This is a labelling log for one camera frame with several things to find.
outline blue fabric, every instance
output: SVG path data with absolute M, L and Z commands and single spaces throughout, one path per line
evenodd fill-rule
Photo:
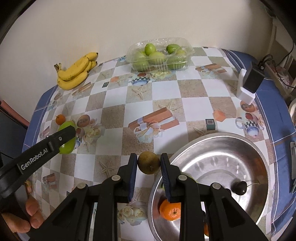
M 56 91 L 57 86 L 52 87 L 48 91 L 46 91 L 38 101 L 38 104 L 35 108 L 35 111 L 32 115 L 32 119 L 30 121 L 30 125 L 27 130 L 27 134 L 25 137 L 24 145 L 22 151 L 24 152 L 29 147 L 34 145 L 37 142 L 37 137 L 40 132 L 40 126 L 44 114 L 46 112 L 47 106 L 50 102 L 50 98 L 52 97 L 53 93 Z
M 225 53 L 238 71 L 248 68 L 251 61 L 257 62 L 254 57 L 245 53 L 229 50 L 225 50 Z M 275 187 L 271 210 L 271 231 L 275 235 L 296 209 L 296 193 L 290 193 L 293 186 L 290 142 L 296 141 L 296 133 L 286 103 L 268 75 L 256 91 L 255 101 L 265 115 L 275 152 Z

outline human hand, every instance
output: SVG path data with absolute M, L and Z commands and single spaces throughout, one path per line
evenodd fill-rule
M 30 186 L 26 185 L 26 189 L 28 194 L 32 192 Z M 29 195 L 25 206 L 27 213 L 31 216 L 30 223 L 11 213 L 2 214 L 3 219 L 5 220 L 6 224 L 13 233 L 27 233 L 30 230 L 31 226 L 37 229 L 44 222 L 43 216 L 40 211 L 39 203 L 35 198 Z

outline black power adapter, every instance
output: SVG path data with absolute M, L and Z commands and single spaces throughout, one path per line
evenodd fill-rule
M 242 86 L 251 93 L 255 93 L 262 83 L 264 76 L 264 67 L 251 62 L 251 66 L 244 76 Z

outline tablecloth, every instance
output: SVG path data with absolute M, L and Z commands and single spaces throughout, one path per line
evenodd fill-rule
M 72 154 L 57 155 L 32 176 L 33 196 L 43 215 L 48 217 L 78 183 L 95 185 L 116 174 L 132 152 L 149 150 L 170 156 L 207 133 L 232 132 L 254 142 L 269 163 L 270 191 L 275 195 L 268 200 L 259 227 L 271 239 L 292 216 L 294 196 L 288 194 L 287 185 L 279 186 L 280 181 L 289 180 L 285 176 L 288 150 L 280 151 L 295 129 L 272 81 L 263 81 L 250 106 L 235 97 L 238 71 L 251 60 L 243 53 L 200 47 L 195 48 L 186 71 L 137 73 L 123 56 L 95 67 L 73 90 L 50 89 L 37 104 L 23 150 L 57 131 L 58 114 L 74 120 L 80 132 Z M 157 118 L 160 110 L 171 113 L 171 119 L 157 121 L 159 126 L 161 121 L 168 125 L 165 130 L 144 121 L 151 113 Z M 152 135 L 145 132 L 150 128 Z M 154 178 L 137 171 L 132 203 L 118 206 L 119 213 L 125 214 L 118 219 L 119 240 L 154 240 L 146 213 Z M 278 198 L 282 195 L 290 202 Z M 129 216 L 129 209 L 140 211 L 141 217 Z

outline bunch of bananas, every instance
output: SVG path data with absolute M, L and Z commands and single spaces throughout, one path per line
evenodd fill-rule
M 88 72 L 97 65 L 94 61 L 98 53 L 90 52 L 77 60 L 67 70 L 62 70 L 61 63 L 55 64 L 57 71 L 57 84 L 63 90 L 71 90 L 80 85 L 88 76 Z

